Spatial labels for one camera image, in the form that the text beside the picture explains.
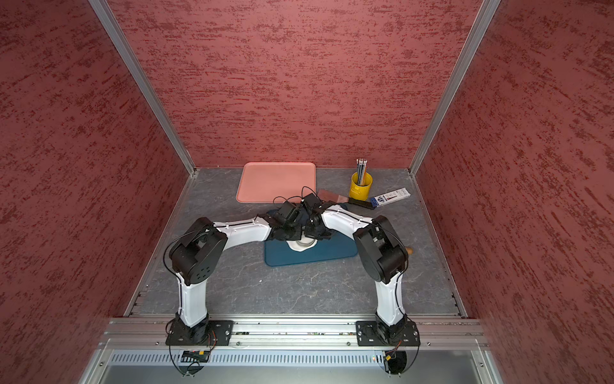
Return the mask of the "left corner aluminium post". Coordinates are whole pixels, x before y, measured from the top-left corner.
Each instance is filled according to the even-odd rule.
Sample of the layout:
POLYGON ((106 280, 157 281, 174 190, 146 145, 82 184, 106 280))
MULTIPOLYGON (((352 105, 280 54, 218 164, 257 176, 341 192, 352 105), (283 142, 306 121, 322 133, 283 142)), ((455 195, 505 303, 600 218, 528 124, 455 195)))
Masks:
POLYGON ((190 156, 188 150, 180 139, 171 119, 166 113, 161 100, 157 96, 150 80, 148 80, 134 50, 130 46, 126 35, 122 31, 118 20, 115 18, 112 9, 107 1, 90 0, 89 4, 93 8, 95 15, 102 24, 105 32, 112 41, 116 51, 120 55, 132 78, 136 82, 138 89, 145 98, 150 110, 169 139, 175 153, 179 156, 188 175, 193 178, 197 173, 197 167, 190 156))

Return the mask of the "white blue pencil box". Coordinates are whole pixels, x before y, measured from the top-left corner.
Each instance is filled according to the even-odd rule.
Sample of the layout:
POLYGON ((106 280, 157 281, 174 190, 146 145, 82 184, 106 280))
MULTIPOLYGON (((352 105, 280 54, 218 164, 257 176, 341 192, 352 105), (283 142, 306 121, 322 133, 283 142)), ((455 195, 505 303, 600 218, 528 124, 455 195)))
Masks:
POLYGON ((383 195, 377 195, 369 199, 374 207, 386 206, 391 203, 396 203, 398 201, 409 198, 411 193, 409 193, 406 188, 401 188, 399 190, 391 191, 385 193, 383 195))

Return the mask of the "teal tray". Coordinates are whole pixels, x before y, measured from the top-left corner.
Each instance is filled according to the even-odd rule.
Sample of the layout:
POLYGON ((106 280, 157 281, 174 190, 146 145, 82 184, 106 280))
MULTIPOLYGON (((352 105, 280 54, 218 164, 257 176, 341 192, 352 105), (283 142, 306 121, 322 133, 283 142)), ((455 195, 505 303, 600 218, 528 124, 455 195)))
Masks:
POLYGON ((265 264, 283 267, 334 259, 352 258, 358 254, 355 242, 338 231, 331 230, 329 240, 317 240, 315 247, 303 252, 292 251, 287 241, 270 240, 265 243, 265 264))

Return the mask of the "yellow cup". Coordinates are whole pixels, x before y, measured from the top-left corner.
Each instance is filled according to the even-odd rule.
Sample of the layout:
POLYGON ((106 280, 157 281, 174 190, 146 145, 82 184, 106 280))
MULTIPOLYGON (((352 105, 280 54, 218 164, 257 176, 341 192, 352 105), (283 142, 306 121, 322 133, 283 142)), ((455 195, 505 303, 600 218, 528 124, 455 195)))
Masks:
POLYGON ((351 178, 349 197, 361 201, 369 200, 370 189, 373 185, 372 175, 369 173, 365 174, 363 185, 359 184, 358 182, 359 174, 354 173, 351 178))

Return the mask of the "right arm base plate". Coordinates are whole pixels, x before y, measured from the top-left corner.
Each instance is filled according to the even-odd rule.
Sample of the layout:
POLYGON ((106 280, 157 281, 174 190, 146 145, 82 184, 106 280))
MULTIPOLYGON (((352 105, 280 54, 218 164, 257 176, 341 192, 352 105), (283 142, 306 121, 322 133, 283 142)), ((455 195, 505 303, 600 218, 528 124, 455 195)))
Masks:
POLYGON ((360 347, 419 347, 421 345, 417 324, 411 320, 400 321, 394 326, 387 326, 379 321, 357 321, 355 326, 360 347))

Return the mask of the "corner aluminium post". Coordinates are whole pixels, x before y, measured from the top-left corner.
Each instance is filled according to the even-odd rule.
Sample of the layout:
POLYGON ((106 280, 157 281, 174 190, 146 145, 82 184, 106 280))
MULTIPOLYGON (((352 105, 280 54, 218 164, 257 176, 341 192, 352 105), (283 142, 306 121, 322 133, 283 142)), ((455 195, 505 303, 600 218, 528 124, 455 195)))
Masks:
POLYGON ((130 46, 126 35, 122 31, 118 20, 115 18, 112 9, 107 1, 90 0, 89 4, 93 8, 95 15, 102 24, 105 32, 112 41, 116 51, 120 55, 132 78, 136 82, 138 89, 145 98, 150 110, 169 139, 175 153, 179 156, 188 175, 193 178, 197 173, 197 167, 190 156, 188 150, 180 139, 171 119, 166 113, 161 100, 157 96, 150 80, 148 80, 134 50, 130 46))
POLYGON ((438 102, 437 108, 433 113, 433 118, 431 118, 409 167, 409 174, 413 178, 417 176, 499 6, 500 0, 484 0, 481 3, 473 25, 468 32, 467 39, 457 58, 457 62, 446 83, 440 102, 438 102))

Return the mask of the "aluminium front rail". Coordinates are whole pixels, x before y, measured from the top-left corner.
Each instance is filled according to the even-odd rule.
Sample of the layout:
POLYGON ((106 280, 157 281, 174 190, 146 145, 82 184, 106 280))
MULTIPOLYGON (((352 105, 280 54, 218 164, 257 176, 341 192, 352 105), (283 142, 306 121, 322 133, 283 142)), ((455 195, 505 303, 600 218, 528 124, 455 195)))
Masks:
MULTIPOLYGON (((454 316, 411 315, 422 350, 489 350, 481 321, 454 316)), ((350 350, 357 349, 357 322, 372 315, 212 315, 206 341, 216 350, 350 350)), ((112 318, 98 342, 102 349, 167 347, 170 317, 112 318)))

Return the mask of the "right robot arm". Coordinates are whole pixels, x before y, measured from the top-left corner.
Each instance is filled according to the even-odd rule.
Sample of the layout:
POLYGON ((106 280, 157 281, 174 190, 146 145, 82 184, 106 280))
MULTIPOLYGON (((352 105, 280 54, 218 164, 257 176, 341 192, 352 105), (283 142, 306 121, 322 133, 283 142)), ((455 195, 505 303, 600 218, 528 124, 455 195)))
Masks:
POLYGON ((380 215, 367 218, 314 194, 301 201, 308 215, 306 237, 323 240, 331 230, 352 238, 367 275, 377 293, 376 332, 382 342, 397 344, 409 326, 402 303, 401 280, 409 266, 409 254, 390 221, 380 215))

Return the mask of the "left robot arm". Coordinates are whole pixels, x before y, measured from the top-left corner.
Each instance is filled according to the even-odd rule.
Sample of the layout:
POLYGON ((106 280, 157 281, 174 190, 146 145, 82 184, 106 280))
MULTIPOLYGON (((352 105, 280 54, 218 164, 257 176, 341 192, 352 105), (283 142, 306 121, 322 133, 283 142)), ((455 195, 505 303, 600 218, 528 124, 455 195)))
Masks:
POLYGON ((272 240, 297 241, 307 213, 298 203, 238 222, 212 222, 199 218, 166 251, 169 271, 178 282, 179 309, 169 325, 169 346, 202 345, 213 335, 206 307, 206 282, 222 253, 235 246, 272 240))

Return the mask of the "white dough piece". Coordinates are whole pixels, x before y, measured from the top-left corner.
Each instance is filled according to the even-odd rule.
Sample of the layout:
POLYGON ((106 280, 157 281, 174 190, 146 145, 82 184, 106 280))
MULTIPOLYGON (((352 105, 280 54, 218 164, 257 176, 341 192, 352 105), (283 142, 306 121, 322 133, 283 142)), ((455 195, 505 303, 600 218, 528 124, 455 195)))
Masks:
POLYGON ((305 238, 301 240, 287 241, 286 243, 292 251, 303 252, 315 247, 318 241, 312 238, 305 238))

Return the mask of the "pink tray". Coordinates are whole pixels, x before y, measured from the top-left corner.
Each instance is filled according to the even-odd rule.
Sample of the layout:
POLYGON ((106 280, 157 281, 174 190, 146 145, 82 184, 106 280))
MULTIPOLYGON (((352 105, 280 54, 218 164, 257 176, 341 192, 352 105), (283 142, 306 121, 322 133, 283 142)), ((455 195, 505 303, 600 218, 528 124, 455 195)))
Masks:
POLYGON ((246 163, 236 200, 239 203, 298 203, 302 187, 316 189, 313 163, 246 163))

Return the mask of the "right corner aluminium post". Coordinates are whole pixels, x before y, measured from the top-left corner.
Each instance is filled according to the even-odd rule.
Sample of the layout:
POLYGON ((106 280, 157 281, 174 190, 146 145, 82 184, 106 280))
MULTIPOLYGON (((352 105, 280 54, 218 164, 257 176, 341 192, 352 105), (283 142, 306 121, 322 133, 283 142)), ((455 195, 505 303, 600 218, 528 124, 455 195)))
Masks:
POLYGON ((468 32, 467 39, 457 58, 457 62, 446 83, 440 102, 438 102, 437 108, 433 113, 433 118, 431 118, 409 167, 409 174, 413 178, 417 176, 499 6, 500 0, 484 0, 481 3, 473 25, 468 32))

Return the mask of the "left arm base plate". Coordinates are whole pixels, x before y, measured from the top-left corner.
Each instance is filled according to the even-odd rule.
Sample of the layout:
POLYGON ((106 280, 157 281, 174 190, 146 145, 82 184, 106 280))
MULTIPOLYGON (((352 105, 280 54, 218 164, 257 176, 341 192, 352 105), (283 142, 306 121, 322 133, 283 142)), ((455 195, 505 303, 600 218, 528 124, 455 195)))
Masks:
POLYGON ((169 347, 222 346, 230 344, 234 322, 231 320, 207 320, 188 327, 180 318, 174 319, 166 336, 169 347))

